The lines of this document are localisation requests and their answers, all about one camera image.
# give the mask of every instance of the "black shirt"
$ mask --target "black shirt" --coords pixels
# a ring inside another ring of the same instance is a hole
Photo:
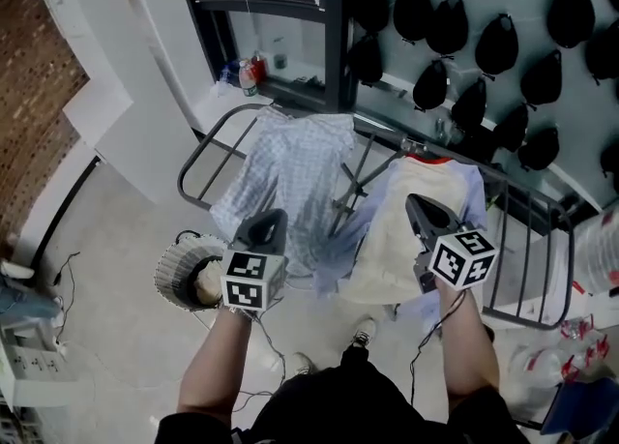
[[[493,389],[483,389],[464,400],[446,425],[438,424],[424,420],[394,383],[370,363],[353,370],[337,367],[289,380],[240,438],[244,444],[527,442]],[[232,442],[232,433],[216,418],[179,413],[165,417],[159,427],[156,444],[172,442],[227,444]]]

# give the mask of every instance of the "white cloth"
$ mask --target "white cloth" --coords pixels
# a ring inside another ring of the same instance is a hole
[[[197,273],[197,280],[193,283],[198,300],[203,305],[212,306],[221,297],[221,275],[223,268],[219,260],[213,260],[206,264]]]
[[[436,162],[425,163],[433,167]],[[486,196],[484,180],[476,165],[467,165],[456,161],[441,162],[441,170],[452,171],[467,182],[466,202],[459,217],[463,222],[470,222],[475,227],[487,227]],[[389,180],[397,172],[397,163],[390,163],[389,168],[375,181],[368,197],[359,205],[355,213],[333,236],[318,261],[313,273],[313,287],[318,296],[335,293],[338,281],[348,279],[357,256],[357,249],[368,233],[377,209],[382,205],[387,194]]]
[[[258,115],[260,137],[211,214],[231,240],[243,219],[254,215],[275,187],[274,206],[288,215],[286,270],[291,276],[310,276],[333,222],[339,167],[355,145],[353,117],[315,114],[289,119],[271,107]]]
[[[350,281],[339,281],[340,296],[355,303],[391,305],[421,294],[413,267],[422,244],[406,214],[409,194],[440,201],[458,216],[466,203],[466,178],[446,164],[422,163],[411,158],[393,164],[396,170],[359,249]]]

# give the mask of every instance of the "beige garment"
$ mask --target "beige garment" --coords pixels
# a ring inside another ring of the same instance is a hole
[[[466,180],[446,164],[411,158],[393,164],[397,168],[359,250],[350,281],[339,281],[341,297],[354,303],[392,305],[421,294],[413,266],[422,244],[406,214],[409,194],[432,198],[458,216],[466,201]]]
[[[197,275],[193,283],[198,300],[207,307],[212,307],[221,298],[221,276],[223,269],[219,260],[209,262]]]

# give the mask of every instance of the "forearm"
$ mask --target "forearm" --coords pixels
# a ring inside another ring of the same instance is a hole
[[[440,279],[436,282],[441,297],[441,316],[444,316],[458,291]],[[450,400],[464,398],[487,386],[498,389],[496,353],[471,291],[467,291],[463,303],[445,321],[442,330],[445,384]]]
[[[243,380],[250,333],[249,319],[228,309],[219,312],[183,376],[179,412],[207,413],[230,425]]]

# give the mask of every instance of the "shoe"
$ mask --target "shoe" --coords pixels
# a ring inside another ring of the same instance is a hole
[[[315,364],[303,353],[294,353],[288,363],[293,375],[310,375],[316,372]]]
[[[376,322],[373,318],[366,318],[357,325],[357,332],[352,338],[352,344],[367,348],[376,336]]]

